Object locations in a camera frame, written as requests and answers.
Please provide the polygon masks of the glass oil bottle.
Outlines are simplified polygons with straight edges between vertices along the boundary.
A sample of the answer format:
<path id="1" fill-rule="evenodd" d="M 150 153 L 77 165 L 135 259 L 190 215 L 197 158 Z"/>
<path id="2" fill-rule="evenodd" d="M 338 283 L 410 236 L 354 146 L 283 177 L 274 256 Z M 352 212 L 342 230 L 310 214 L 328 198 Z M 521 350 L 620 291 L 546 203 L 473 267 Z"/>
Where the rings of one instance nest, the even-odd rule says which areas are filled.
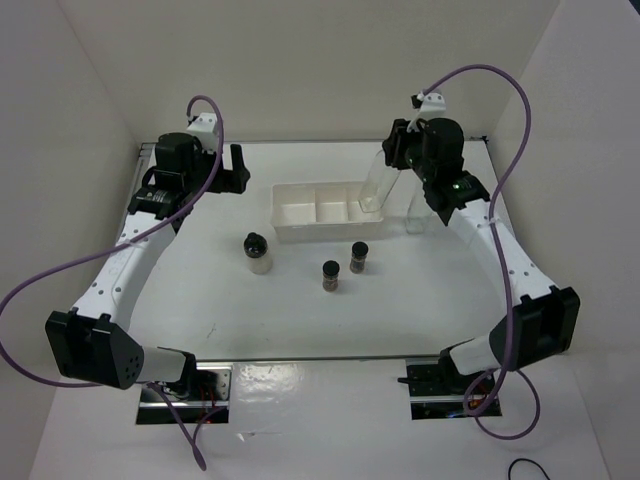
<path id="1" fill-rule="evenodd" d="M 358 196 L 363 212 L 374 213 L 382 210 L 400 173 L 400 170 L 386 164 L 383 150 L 376 154 Z"/>
<path id="2" fill-rule="evenodd" d="M 418 193 L 409 204 L 405 217 L 405 229 L 410 235 L 422 234 L 427 230 L 433 212 L 424 197 Z"/>

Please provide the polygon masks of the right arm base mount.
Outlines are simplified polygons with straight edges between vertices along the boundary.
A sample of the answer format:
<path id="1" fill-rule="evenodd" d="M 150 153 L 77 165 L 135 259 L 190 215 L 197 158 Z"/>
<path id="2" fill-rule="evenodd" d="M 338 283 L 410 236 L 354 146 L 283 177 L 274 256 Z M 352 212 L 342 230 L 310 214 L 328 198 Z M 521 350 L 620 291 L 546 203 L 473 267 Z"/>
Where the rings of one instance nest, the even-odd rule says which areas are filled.
<path id="1" fill-rule="evenodd" d="M 412 420 L 466 417 L 464 394 L 478 373 L 461 376 L 437 357 L 408 358 L 405 366 L 406 373 L 397 382 L 408 389 Z"/>

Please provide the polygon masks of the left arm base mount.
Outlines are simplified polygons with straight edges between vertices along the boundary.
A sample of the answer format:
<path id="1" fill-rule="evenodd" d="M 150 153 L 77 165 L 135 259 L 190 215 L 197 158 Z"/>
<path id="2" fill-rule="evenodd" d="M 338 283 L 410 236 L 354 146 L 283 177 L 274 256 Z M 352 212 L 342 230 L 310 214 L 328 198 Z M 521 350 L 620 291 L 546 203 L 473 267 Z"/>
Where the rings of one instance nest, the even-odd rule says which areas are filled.
<path id="1" fill-rule="evenodd" d="M 197 364 L 197 374 L 186 387 L 162 384 L 161 391 L 186 425 L 226 424 L 230 414 L 233 366 L 229 362 Z M 148 386 L 141 388 L 137 425 L 170 425 L 175 418 L 163 397 Z"/>

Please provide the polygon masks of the white bottle black cap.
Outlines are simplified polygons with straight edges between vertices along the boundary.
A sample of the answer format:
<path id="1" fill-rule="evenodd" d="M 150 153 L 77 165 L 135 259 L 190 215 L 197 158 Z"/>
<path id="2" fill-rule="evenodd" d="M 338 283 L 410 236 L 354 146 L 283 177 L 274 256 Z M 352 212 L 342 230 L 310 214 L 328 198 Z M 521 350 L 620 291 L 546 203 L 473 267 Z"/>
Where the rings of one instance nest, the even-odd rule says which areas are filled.
<path id="1" fill-rule="evenodd" d="M 256 232 L 250 232 L 243 242 L 249 270 L 256 275 L 268 273 L 273 265 L 267 240 Z"/>

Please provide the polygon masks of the spice jar black lid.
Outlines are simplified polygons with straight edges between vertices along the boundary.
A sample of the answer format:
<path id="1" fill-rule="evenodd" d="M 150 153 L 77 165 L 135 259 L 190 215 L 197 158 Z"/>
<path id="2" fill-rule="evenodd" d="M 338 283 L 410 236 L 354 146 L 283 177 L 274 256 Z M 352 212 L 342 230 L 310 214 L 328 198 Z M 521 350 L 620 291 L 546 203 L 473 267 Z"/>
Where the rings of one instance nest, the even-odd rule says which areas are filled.
<path id="1" fill-rule="evenodd" d="M 363 241 L 355 242 L 351 247 L 351 261 L 349 268 L 354 274 L 361 274 L 365 270 L 369 246 Z"/>
<path id="2" fill-rule="evenodd" d="M 339 285 L 340 265 L 335 260 L 327 260 L 322 265 L 322 287 L 326 292 L 334 292 Z"/>

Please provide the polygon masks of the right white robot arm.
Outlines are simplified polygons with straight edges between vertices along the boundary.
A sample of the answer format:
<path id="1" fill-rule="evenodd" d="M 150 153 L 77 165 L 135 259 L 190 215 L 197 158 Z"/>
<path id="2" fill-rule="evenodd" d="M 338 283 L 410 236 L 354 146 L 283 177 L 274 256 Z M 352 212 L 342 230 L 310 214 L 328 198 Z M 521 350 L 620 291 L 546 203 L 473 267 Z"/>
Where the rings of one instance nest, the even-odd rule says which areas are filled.
<path id="1" fill-rule="evenodd" d="M 450 393 L 487 370 L 515 371 L 566 352 L 580 309 L 576 291 L 535 267 L 492 210 L 488 190 L 464 168 L 463 147 L 460 125 L 447 118 L 397 119 L 382 143 L 386 165 L 416 175 L 427 206 L 471 250 L 505 301 L 505 315 L 489 333 L 442 350 L 438 381 Z"/>

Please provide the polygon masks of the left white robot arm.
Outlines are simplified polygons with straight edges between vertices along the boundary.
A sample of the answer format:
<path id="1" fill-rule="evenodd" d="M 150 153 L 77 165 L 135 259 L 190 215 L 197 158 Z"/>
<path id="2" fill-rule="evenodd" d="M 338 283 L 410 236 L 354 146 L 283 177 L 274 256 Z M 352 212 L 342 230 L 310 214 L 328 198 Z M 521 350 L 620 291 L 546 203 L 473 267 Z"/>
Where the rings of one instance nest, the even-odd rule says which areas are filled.
<path id="1" fill-rule="evenodd" d="M 162 382 L 176 399 L 199 387 L 193 354 L 145 347 L 129 333 L 137 300 L 163 252 L 175 240 L 190 201 L 200 192 L 241 194 L 250 179 L 240 145 L 232 167 L 187 133 L 168 133 L 153 146 L 155 161 L 133 194 L 117 252 L 108 256 L 89 289 L 67 312 L 54 311 L 45 331 L 60 373 L 122 390 Z"/>

